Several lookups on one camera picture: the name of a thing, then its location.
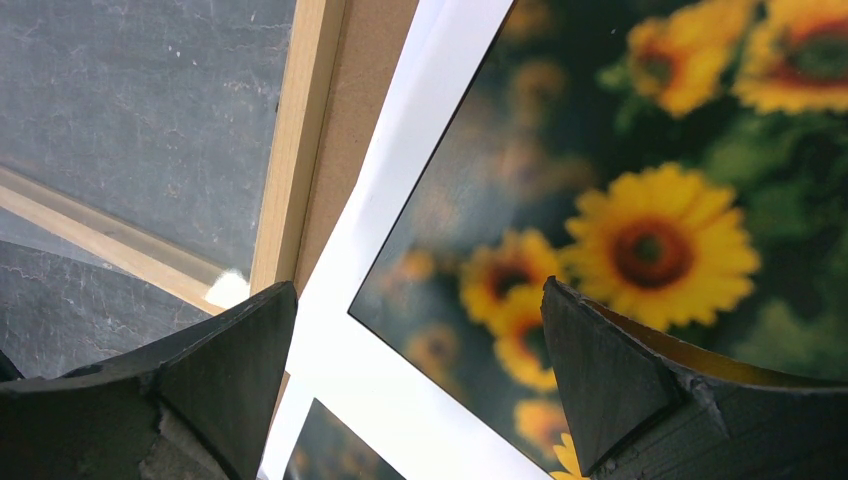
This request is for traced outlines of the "wooden picture frame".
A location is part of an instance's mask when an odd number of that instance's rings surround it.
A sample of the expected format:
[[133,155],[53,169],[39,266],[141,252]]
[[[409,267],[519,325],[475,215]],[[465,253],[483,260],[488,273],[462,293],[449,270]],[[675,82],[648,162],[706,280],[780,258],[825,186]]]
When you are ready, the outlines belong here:
[[[296,275],[346,7],[300,1],[294,9],[248,281],[253,293]],[[214,296],[224,288],[224,268],[8,168],[1,206],[206,313],[232,304]]]

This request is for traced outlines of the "white mat board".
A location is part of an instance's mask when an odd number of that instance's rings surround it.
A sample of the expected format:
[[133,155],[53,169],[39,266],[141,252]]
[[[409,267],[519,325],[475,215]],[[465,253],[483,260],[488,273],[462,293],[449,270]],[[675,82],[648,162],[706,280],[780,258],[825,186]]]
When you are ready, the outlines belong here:
[[511,7],[418,4],[357,180],[300,296],[261,478],[285,475],[314,403],[406,479],[543,477],[351,311],[404,245],[403,211]]

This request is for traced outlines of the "sunflower photo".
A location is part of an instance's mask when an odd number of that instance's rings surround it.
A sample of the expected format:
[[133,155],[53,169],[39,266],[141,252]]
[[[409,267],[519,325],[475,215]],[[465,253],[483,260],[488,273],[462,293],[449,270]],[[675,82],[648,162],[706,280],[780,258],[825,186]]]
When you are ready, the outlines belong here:
[[580,477],[549,277],[737,361],[847,378],[847,5],[517,1],[351,311]]

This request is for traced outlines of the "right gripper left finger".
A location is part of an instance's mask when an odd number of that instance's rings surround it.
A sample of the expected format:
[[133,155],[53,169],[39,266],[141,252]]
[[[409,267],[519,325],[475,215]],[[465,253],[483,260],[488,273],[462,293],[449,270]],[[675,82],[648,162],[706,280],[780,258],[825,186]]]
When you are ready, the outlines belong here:
[[297,313],[278,282],[157,341],[46,379],[1,361],[5,479],[254,479]]

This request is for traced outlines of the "clear acrylic sheet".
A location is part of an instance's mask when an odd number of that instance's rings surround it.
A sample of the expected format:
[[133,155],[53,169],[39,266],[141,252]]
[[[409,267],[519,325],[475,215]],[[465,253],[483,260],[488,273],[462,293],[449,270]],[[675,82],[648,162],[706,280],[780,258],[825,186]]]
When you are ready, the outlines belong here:
[[3,2],[2,164],[248,272],[294,10]]

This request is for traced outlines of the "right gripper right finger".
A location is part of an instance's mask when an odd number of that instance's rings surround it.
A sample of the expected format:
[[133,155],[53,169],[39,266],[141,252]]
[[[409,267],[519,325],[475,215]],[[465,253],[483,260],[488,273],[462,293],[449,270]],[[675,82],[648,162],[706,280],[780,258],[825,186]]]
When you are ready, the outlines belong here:
[[847,386],[739,362],[642,325],[556,278],[544,338],[592,479],[843,479]]

